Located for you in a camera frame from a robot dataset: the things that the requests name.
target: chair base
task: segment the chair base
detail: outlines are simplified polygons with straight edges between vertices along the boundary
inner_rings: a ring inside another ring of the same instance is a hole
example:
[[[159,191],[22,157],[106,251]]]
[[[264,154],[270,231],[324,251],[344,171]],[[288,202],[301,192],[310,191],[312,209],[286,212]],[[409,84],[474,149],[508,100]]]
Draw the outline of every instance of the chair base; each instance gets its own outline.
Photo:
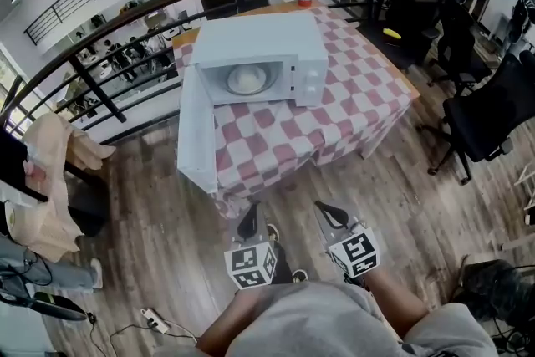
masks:
[[[440,65],[440,62],[438,60],[436,60],[436,59],[431,59],[427,65],[428,65],[428,67],[433,67],[436,64]],[[434,78],[434,79],[430,80],[427,83],[427,86],[432,88],[435,84],[437,84],[439,82],[447,82],[447,81],[451,81],[455,85],[456,92],[455,92],[454,97],[461,96],[465,89],[468,89],[470,92],[474,91],[473,86],[474,86],[475,83],[464,82],[464,81],[462,81],[461,79],[459,79],[457,77],[450,76],[449,74],[445,74],[444,76],[439,76],[438,78]]]
[[[442,157],[441,161],[438,163],[436,167],[430,167],[427,170],[427,174],[430,176],[436,176],[436,173],[440,170],[440,168],[451,158],[451,156],[454,154],[454,152],[457,152],[459,155],[459,158],[461,159],[462,166],[465,169],[466,177],[461,179],[461,186],[464,186],[471,180],[471,172],[470,172],[470,166],[468,165],[468,159],[466,158],[466,153],[462,150],[459,150],[455,147],[455,143],[451,137],[450,134],[445,133],[442,130],[439,130],[438,128],[429,126],[429,125],[417,125],[416,131],[419,133],[423,132],[424,130],[429,131],[431,134],[433,134],[436,137],[439,137],[448,143],[450,143],[450,148],[446,152],[446,154]]]

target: gray shirt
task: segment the gray shirt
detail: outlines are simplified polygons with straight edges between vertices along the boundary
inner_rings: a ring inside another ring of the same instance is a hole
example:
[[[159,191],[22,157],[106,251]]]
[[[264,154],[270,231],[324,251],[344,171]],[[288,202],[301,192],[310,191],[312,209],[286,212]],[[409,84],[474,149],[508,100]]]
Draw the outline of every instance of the gray shirt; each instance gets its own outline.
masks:
[[[385,327],[371,295],[349,284],[301,283],[275,290],[227,356],[493,357],[489,335],[468,308],[449,303],[430,313],[399,341]],[[198,349],[161,349],[158,357],[206,357]]]

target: power strip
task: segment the power strip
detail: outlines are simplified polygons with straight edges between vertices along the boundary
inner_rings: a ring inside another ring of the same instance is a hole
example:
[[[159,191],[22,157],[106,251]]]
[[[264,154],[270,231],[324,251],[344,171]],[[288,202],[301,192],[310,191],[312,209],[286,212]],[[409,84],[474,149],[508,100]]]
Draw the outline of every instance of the power strip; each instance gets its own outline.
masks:
[[[169,324],[167,324],[158,313],[152,308],[145,308],[141,310],[141,315],[145,317],[149,323],[156,328],[161,334],[164,334],[169,330]]]

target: beige cloth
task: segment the beige cloth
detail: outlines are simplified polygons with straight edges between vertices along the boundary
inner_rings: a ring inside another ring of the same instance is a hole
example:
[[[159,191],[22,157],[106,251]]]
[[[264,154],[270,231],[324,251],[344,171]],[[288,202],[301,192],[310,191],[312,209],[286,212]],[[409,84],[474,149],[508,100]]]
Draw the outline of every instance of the beige cloth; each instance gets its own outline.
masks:
[[[38,165],[47,173],[41,183],[26,177],[26,186],[46,195],[48,202],[31,208],[19,206],[11,235],[33,252],[57,262],[65,252],[79,250],[74,240],[83,235],[68,210],[65,161],[80,169],[98,170],[102,160],[111,156],[115,148],[92,141],[87,133],[53,113],[37,118],[23,141],[37,151]]]

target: yellow object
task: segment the yellow object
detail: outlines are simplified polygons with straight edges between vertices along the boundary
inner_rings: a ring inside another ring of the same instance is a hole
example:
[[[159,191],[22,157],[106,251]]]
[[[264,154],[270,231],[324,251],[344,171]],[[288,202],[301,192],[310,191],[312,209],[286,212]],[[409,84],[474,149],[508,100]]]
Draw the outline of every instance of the yellow object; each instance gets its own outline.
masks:
[[[401,39],[401,35],[399,33],[389,28],[383,28],[383,33],[387,36],[391,36],[392,38]]]

